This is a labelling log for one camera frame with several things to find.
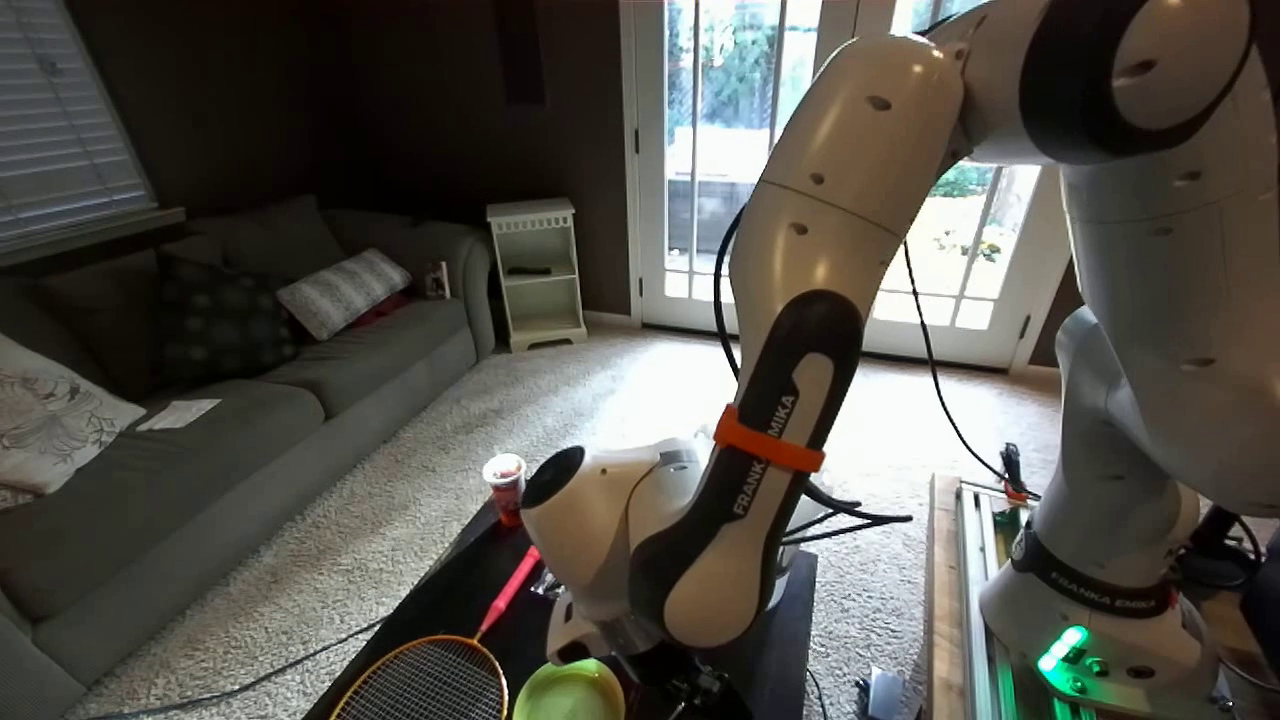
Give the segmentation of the green plastic plate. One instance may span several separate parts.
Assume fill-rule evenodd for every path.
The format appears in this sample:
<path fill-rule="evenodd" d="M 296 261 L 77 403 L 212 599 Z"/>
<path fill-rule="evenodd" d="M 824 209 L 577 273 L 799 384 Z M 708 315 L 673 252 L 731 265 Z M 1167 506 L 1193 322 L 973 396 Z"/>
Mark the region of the green plastic plate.
<path fill-rule="evenodd" d="M 545 664 L 522 685 L 512 720 L 626 720 L 627 700 L 600 660 Z"/>

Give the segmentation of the grey power adapter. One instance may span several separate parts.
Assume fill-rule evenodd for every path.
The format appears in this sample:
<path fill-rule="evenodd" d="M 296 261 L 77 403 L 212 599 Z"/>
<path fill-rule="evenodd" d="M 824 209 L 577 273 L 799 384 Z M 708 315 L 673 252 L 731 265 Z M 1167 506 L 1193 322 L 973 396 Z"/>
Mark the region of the grey power adapter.
<path fill-rule="evenodd" d="M 855 680 L 859 720 L 895 720 L 905 693 L 905 680 L 882 667 Z"/>

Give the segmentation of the red cup with white lid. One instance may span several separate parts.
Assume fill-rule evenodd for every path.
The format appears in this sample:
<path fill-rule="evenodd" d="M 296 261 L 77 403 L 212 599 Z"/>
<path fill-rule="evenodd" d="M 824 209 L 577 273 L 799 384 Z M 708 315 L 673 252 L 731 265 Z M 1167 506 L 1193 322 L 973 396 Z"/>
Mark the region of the red cup with white lid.
<path fill-rule="evenodd" d="M 492 503 L 504 527 L 521 527 L 521 497 L 527 464 L 517 454 L 498 454 L 481 469 L 483 479 L 492 492 Z"/>

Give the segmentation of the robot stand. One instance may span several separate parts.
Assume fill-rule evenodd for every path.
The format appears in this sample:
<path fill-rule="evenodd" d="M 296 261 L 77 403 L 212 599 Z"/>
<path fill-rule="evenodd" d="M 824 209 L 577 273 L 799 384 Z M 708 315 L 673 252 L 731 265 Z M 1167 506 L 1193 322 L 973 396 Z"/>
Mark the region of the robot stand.
<path fill-rule="evenodd" d="M 1007 507 L 996 489 L 957 477 L 931 479 L 927 566 L 927 669 L 924 720 L 1137 720 L 1080 708 L 1053 697 L 1036 674 L 1014 664 L 980 623 L 980 584 L 998 565 L 993 515 Z M 1221 720 L 1280 720 L 1280 687 L 1239 610 L 1239 594 L 1190 585 L 1196 605 L 1229 667 L 1219 696 L 1233 707 Z"/>

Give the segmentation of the black clamp with orange tip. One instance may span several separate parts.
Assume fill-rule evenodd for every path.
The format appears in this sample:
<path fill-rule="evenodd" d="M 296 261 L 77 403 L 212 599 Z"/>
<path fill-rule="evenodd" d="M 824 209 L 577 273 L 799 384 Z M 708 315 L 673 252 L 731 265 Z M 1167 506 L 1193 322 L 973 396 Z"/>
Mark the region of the black clamp with orange tip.
<path fill-rule="evenodd" d="M 1019 447 L 1015 443 L 1005 443 L 998 456 L 1004 466 L 1005 496 L 1015 503 L 1039 501 L 1041 496 L 1032 491 L 1023 479 Z"/>

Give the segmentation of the white side shelf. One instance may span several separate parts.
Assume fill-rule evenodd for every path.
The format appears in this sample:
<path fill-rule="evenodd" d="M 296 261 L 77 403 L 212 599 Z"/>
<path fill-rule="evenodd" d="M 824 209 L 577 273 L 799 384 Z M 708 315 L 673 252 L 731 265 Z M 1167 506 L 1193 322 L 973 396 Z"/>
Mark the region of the white side shelf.
<path fill-rule="evenodd" d="M 573 219 L 568 199 L 486 206 L 513 352 L 588 338 Z"/>

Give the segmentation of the red cushion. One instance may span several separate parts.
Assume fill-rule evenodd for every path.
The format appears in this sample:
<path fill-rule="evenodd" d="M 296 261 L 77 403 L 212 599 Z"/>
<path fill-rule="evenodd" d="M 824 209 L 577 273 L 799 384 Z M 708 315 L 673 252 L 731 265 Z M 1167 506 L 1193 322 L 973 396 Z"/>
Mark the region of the red cushion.
<path fill-rule="evenodd" d="M 396 292 L 381 300 L 380 302 L 371 306 L 367 311 L 360 314 L 355 318 L 348 328 L 360 328 L 371 325 L 394 313 L 402 307 L 410 305 L 412 299 L 403 292 Z"/>

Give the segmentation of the striped light pillow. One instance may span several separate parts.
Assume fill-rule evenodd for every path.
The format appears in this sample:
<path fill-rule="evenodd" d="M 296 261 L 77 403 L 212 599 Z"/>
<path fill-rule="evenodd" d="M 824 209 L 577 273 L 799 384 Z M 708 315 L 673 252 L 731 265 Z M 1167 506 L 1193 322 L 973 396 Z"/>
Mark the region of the striped light pillow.
<path fill-rule="evenodd" d="M 384 252 L 367 249 L 278 290 L 276 300 L 314 340 L 325 341 L 411 281 Z"/>

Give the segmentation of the grey sofa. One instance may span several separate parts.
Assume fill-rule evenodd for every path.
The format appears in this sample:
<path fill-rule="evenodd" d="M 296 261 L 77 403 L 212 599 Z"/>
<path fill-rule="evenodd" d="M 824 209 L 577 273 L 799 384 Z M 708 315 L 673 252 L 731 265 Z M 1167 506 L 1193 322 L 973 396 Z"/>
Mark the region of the grey sofa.
<path fill-rule="evenodd" d="M 285 287 L 367 249 L 410 272 L 410 305 L 325 341 L 291 316 L 297 357 L 257 377 L 160 377 L 161 254 Z M 0 272 L 0 334 L 146 410 L 51 495 L 0 486 L 0 720 L 58 720 L 486 357 L 493 265 L 475 225 L 305 195 L 125 256 Z M 136 429 L 192 398 L 221 402 L 180 429 Z"/>

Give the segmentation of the white glass patio door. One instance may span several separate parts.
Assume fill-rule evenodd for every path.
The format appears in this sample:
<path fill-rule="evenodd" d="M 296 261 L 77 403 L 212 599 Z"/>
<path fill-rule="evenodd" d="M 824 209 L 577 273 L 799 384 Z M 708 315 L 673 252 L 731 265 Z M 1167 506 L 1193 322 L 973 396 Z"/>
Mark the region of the white glass patio door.
<path fill-rule="evenodd" d="M 623 0 L 632 314 L 712 332 L 716 252 L 826 58 L 849 38 L 920 32 L 984 0 Z M 1020 372 L 1051 364 L 1075 306 L 1055 169 L 963 161 L 890 264 L 867 350 Z"/>

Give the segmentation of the white paper sheet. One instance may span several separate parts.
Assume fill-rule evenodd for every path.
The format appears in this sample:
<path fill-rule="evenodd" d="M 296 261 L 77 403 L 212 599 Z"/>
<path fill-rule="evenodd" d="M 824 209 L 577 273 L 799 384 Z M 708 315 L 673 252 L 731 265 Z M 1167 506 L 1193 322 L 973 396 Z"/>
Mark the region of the white paper sheet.
<path fill-rule="evenodd" d="M 220 402 L 219 398 L 173 400 L 154 416 L 141 421 L 136 429 L 138 432 L 180 429 L 198 420 Z"/>

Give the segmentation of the dark patterned pillow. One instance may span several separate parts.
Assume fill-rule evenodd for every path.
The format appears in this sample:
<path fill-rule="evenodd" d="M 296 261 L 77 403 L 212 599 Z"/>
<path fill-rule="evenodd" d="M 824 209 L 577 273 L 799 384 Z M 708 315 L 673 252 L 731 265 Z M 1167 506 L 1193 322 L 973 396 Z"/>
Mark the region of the dark patterned pillow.
<path fill-rule="evenodd" d="M 174 386 L 252 378 L 297 357 L 284 282 L 172 254 L 159 256 L 156 359 Z"/>

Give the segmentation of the white floral pillow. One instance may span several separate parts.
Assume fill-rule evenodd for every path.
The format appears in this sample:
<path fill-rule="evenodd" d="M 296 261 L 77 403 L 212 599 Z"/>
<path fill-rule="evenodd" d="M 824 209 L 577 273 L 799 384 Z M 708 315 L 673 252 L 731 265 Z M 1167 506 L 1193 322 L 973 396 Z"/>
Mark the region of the white floral pillow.
<path fill-rule="evenodd" d="M 0 334 L 0 486 L 51 495 L 145 414 Z"/>

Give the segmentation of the window with white blinds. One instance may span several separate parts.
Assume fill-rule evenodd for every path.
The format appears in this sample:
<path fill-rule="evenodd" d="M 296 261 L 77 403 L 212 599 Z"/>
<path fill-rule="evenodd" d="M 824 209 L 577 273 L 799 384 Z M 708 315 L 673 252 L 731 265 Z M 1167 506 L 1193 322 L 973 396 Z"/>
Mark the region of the window with white blinds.
<path fill-rule="evenodd" d="M 0 268 L 183 222 L 160 205 L 64 0 L 0 0 Z"/>

